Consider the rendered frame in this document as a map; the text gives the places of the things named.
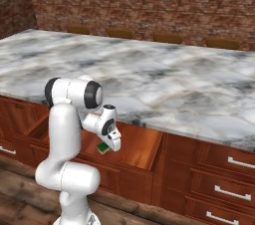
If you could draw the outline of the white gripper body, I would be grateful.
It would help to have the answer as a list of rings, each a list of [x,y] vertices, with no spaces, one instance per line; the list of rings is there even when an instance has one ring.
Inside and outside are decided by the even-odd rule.
[[[122,135],[117,128],[108,134],[108,146],[113,151],[119,151],[122,145]]]

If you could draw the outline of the green sponge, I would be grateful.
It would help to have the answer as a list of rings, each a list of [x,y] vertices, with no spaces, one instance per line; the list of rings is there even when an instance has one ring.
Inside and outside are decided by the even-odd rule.
[[[101,142],[97,145],[97,150],[99,151],[99,153],[105,154],[110,150],[110,147],[105,142]]]

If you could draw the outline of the open wooden drawer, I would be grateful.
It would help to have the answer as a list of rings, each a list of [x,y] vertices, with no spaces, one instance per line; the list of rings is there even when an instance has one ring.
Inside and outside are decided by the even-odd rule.
[[[82,130],[82,149],[73,158],[97,168],[101,174],[100,187],[110,193],[149,204],[152,193],[154,164],[161,146],[162,133],[145,127],[118,122],[122,134],[121,150],[99,153],[101,140]],[[19,159],[37,167],[49,154],[48,117],[44,115],[23,134],[12,133],[13,145]]]

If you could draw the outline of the wooden drawer front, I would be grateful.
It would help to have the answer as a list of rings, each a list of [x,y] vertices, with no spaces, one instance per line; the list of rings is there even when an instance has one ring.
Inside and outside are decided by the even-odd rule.
[[[227,169],[229,171],[255,177],[255,169],[231,164],[227,162],[228,156],[232,156],[235,160],[255,165],[254,153],[215,143],[202,144],[199,161],[217,168]]]
[[[209,225],[227,225],[227,224],[224,224],[223,222],[219,222],[219,221],[208,218],[206,216],[207,211],[229,212],[239,219],[240,225],[255,225],[255,217],[252,217],[234,210],[230,210],[228,208],[224,208],[222,206],[212,204],[210,202],[195,200],[192,198],[187,199],[185,214],[188,217],[205,222]]]
[[[226,194],[215,192],[214,185],[219,185],[223,190],[227,190],[241,195],[251,194],[252,200],[247,201]],[[255,186],[245,184],[237,180],[232,180],[230,178],[226,178],[223,176],[196,171],[192,191],[195,193],[200,193],[206,196],[214,197],[218,200],[225,200],[233,204],[240,204],[255,208]]]
[[[3,146],[6,149],[9,149],[9,150],[16,150],[16,155],[13,155],[13,154],[1,151],[1,150],[0,150],[0,154],[5,155],[7,157],[10,157],[12,159],[16,159],[16,160],[19,159],[18,149],[11,141],[6,140],[3,137],[0,137],[0,145]]]

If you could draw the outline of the brown wooden stool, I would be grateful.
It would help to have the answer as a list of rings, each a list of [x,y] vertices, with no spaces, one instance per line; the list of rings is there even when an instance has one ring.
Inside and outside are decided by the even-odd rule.
[[[238,50],[240,48],[240,43],[235,40],[224,38],[207,38],[206,46],[209,48]]]
[[[169,33],[154,33],[153,38],[156,42],[170,44],[181,44],[183,41],[183,37],[181,35]]]
[[[73,34],[89,35],[90,29],[83,25],[68,25],[67,31]]]
[[[122,38],[122,39],[132,39],[133,32],[126,29],[116,29],[116,28],[109,28],[107,33],[110,37],[113,38]]]

